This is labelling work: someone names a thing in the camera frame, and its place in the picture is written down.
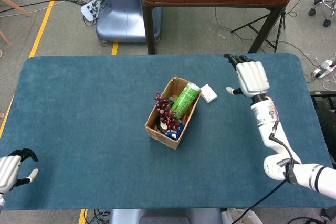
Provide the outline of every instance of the wooden chair leg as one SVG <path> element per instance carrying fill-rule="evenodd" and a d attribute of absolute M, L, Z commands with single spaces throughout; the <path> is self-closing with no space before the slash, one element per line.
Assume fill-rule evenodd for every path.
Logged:
<path fill-rule="evenodd" d="M 5 2 L 7 5 L 15 8 L 15 9 L 19 10 L 20 12 L 22 12 L 27 17 L 31 17 L 31 14 L 29 12 L 27 12 L 26 10 L 24 10 L 23 8 L 21 8 L 20 6 L 15 4 L 13 1 L 11 1 L 11 0 L 1 0 L 1 1 Z"/>
<path fill-rule="evenodd" d="M 9 39 L 6 37 L 6 35 L 1 30 L 0 30 L 0 37 L 2 37 L 7 44 L 11 43 Z"/>

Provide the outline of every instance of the robotic arm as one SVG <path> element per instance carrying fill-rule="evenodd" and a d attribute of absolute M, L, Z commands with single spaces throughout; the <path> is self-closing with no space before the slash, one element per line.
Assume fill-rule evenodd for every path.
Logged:
<path fill-rule="evenodd" d="M 224 57 L 236 70 L 240 85 L 238 89 L 227 87 L 226 90 L 252 99 L 251 109 L 261 138 L 265 146 L 277 153 L 265 158 L 265 173 L 272 179 L 286 180 L 336 199 L 336 170 L 319 164 L 302 164 L 290 147 L 273 100 L 266 95 L 270 86 L 261 62 L 246 56 L 225 54 Z"/>
<path fill-rule="evenodd" d="M 30 149 L 15 150 L 6 157 L 0 158 L 0 212 L 2 211 L 5 200 L 4 196 L 8 194 L 14 187 L 31 183 L 38 173 L 38 169 L 34 169 L 26 178 L 17 178 L 21 163 L 31 157 L 37 162 L 37 156 Z"/>

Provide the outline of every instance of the green can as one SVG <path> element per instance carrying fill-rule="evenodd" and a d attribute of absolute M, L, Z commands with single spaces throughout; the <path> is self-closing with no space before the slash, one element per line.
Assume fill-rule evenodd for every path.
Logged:
<path fill-rule="evenodd" d="M 191 82 L 185 86 L 181 94 L 178 96 L 178 99 L 172 106 L 172 111 L 178 119 L 183 117 L 185 112 L 189 109 L 190 105 L 200 94 L 200 91 L 201 89 Z"/>

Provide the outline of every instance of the blue table mat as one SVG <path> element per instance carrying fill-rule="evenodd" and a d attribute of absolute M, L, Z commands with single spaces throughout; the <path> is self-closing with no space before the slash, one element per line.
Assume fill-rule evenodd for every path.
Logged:
<path fill-rule="evenodd" d="M 299 59 L 260 60 L 283 128 L 304 163 L 331 166 Z M 175 151 L 148 137 L 144 124 L 172 77 L 217 93 L 200 99 Z M 5 196 L 6 209 L 248 207 L 278 181 L 263 170 L 265 147 L 250 110 L 234 97 L 236 73 L 222 55 L 35 57 L 19 76 L 0 155 L 31 148 L 20 176 L 33 183 Z M 285 184 L 261 207 L 328 207 L 336 201 Z"/>

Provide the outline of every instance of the cardboard box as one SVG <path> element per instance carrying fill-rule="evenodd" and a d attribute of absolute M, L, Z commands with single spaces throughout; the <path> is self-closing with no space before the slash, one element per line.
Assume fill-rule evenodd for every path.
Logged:
<path fill-rule="evenodd" d="M 189 82 L 187 80 L 184 80 L 182 78 L 179 77 L 174 77 L 173 79 L 171 79 L 168 83 L 168 85 L 165 87 L 163 93 L 161 94 L 161 97 L 163 99 L 168 98 L 170 96 L 172 96 L 174 98 L 174 100 L 177 99 L 177 97 L 179 97 L 179 95 L 181 94 L 182 90 L 185 88 L 185 86 L 188 84 Z M 188 127 L 189 121 L 195 111 L 196 105 L 198 103 L 198 100 L 200 99 L 200 95 L 198 95 L 198 97 L 195 99 L 195 101 L 192 103 L 192 105 L 190 106 L 190 108 L 188 109 L 188 111 L 186 112 L 187 115 L 187 121 L 185 123 L 185 127 L 180 135 L 180 137 L 178 138 L 177 141 L 165 136 L 164 134 L 160 133 L 157 128 L 156 128 L 156 122 L 159 118 L 159 112 L 157 111 L 157 109 L 153 108 L 151 114 L 148 117 L 148 120 L 145 124 L 145 128 L 148 131 L 148 135 L 155 139 L 158 140 L 159 142 L 165 144 L 166 146 L 172 148 L 172 149 L 177 149 L 183 134 L 185 132 L 185 130 Z"/>

